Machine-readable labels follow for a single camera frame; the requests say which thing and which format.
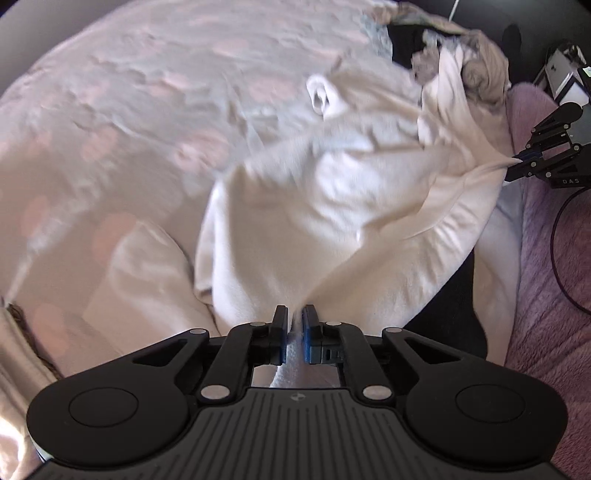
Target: textured grip surface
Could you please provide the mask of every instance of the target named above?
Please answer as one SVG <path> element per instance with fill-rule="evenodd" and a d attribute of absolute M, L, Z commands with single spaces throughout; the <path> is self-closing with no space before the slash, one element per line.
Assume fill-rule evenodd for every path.
<path fill-rule="evenodd" d="M 540 464 L 475 472 L 417 445 L 397 415 L 355 402 L 348 390 L 250 388 L 243 399 L 204 409 L 176 444 L 151 459 L 108 471 L 49 461 L 32 480 L 559 480 Z"/>

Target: black cable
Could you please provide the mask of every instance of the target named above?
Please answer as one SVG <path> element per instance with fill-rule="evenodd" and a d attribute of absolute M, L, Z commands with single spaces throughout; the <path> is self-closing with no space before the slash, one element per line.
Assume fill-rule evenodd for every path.
<path fill-rule="evenodd" d="M 566 299 L 570 303 L 572 303 L 575 307 L 577 307 L 581 312 L 586 313 L 587 315 L 591 316 L 591 310 L 586 309 L 585 307 L 580 305 L 576 300 L 574 300 L 568 294 L 568 292 L 564 288 L 564 285 L 563 285 L 562 281 L 560 280 L 560 277 L 558 276 L 558 270 L 556 268 L 556 262 L 554 260 L 554 236 L 556 234 L 556 227 L 558 226 L 558 222 L 560 221 L 560 216 L 562 215 L 562 213 L 564 212 L 564 209 L 568 206 L 568 204 L 570 202 L 572 202 L 576 197 L 578 197 L 579 195 L 581 195 L 582 193 L 586 192 L 589 189 L 591 189 L 591 187 L 584 187 L 584 188 L 574 192 L 569 198 L 566 199 L 566 201 L 562 204 L 562 207 L 560 207 L 558 214 L 556 214 L 556 220 L 554 220 L 554 225 L 552 226 L 552 234 L 550 235 L 550 261 L 552 262 L 552 271 L 554 272 L 554 276 L 556 277 L 556 282 L 558 283 L 558 286 L 560 287 L 560 290 L 562 291 L 562 293 L 564 294 Z"/>

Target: logo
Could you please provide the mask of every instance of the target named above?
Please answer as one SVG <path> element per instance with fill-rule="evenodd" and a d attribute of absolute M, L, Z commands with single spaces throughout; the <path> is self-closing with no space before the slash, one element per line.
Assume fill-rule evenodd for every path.
<path fill-rule="evenodd" d="M 302 401 L 305 399 L 305 397 L 306 396 L 303 393 L 298 392 L 298 393 L 294 393 L 290 398 L 293 401 Z"/>

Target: pink blanket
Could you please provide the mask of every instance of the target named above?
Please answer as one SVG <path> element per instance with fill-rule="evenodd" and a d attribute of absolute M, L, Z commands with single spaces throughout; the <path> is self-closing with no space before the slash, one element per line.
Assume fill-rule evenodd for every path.
<path fill-rule="evenodd" d="M 507 114 L 516 151 L 556 104 L 533 85 L 509 93 Z M 517 314 L 506 360 L 510 368 L 554 387 L 569 410 L 569 425 L 553 458 L 575 480 L 591 479 L 591 317 L 560 291 L 550 263 L 550 234 L 560 206 L 576 189 L 551 190 L 523 182 L 524 225 Z M 560 278 L 579 304 L 591 309 L 591 191 L 574 199 L 556 230 Z"/>

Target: white towel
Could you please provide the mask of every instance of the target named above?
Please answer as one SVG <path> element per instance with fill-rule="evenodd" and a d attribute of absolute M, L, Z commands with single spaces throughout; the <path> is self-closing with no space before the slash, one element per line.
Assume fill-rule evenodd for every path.
<path fill-rule="evenodd" d="M 216 185 L 195 289 L 213 305 L 221 334 L 269 321 L 276 304 L 297 312 L 314 303 L 323 320 L 369 335 L 404 326 L 489 219 L 514 160 L 491 147 L 470 115 L 462 49 L 442 53 L 422 108 L 400 95 L 391 64 L 366 57 L 344 60 L 322 82 L 313 77 L 349 109 Z M 326 114 L 324 107 L 316 106 Z"/>

